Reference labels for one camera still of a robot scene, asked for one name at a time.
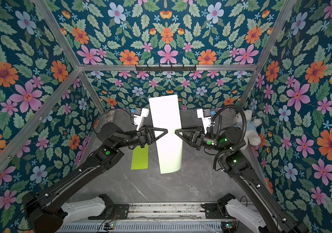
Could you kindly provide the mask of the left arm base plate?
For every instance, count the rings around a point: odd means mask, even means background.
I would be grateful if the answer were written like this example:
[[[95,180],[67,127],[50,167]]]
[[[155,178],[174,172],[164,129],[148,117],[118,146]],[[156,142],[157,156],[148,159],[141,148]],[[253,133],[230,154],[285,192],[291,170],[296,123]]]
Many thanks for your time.
[[[106,207],[103,213],[98,216],[90,216],[89,220],[112,220],[116,217],[116,219],[127,219],[129,214],[129,204],[112,204],[109,207]]]

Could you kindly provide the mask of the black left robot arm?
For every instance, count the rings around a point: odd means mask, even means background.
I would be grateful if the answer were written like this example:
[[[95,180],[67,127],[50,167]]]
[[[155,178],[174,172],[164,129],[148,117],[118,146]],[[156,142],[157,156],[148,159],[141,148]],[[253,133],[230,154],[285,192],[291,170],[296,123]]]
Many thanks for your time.
[[[102,145],[84,163],[53,186],[37,194],[29,192],[23,197],[31,229],[36,233],[55,233],[71,222],[108,213],[113,203],[107,195],[75,203],[68,200],[90,181],[114,167],[124,155],[121,148],[144,148],[167,133],[167,129],[149,125],[124,132],[112,122],[104,124],[97,134]]]

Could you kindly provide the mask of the pale green paper sheet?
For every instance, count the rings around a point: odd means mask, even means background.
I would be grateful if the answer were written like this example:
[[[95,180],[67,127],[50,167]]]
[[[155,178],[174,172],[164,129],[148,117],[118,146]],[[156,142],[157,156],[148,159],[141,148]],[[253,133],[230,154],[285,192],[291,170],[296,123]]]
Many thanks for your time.
[[[153,126],[167,129],[167,134],[156,141],[160,173],[179,171],[183,141],[175,134],[176,130],[181,129],[178,96],[150,98],[149,105]]]

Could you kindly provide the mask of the bright lime green paper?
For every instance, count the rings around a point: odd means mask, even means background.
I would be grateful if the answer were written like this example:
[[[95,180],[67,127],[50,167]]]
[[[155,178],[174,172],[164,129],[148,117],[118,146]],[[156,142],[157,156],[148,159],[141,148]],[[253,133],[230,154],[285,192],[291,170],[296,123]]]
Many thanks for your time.
[[[137,146],[132,153],[131,170],[148,169],[148,145],[144,148]]]

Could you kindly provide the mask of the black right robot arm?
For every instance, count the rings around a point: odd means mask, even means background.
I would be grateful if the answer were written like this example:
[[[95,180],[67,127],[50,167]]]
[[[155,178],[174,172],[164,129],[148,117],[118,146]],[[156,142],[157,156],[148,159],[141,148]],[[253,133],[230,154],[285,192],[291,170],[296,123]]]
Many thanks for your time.
[[[222,216],[231,216],[255,233],[307,233],[305,223],[295,220],[285,212],[260,181],[250,161],[239,150],[234,149],[242,131],[238,127],[228,127],[213,140],[200,126],[178,129],[175,134],[190,147],[197,150],[209,148],[217,151],[218,158],[213,169],[220,166],[244,190],[257,209],[253,212],[232,194],[218,200],[218,210]]]

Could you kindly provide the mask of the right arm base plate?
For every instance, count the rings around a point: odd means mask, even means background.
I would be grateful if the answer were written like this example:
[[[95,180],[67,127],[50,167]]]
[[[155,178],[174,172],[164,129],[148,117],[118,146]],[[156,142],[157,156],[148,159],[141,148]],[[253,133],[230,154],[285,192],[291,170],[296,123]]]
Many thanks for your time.
[[[204,209],[207,219],[233,219],[236,218],[229,215],[226,205],[223,203],[204,203],[201,205]]]

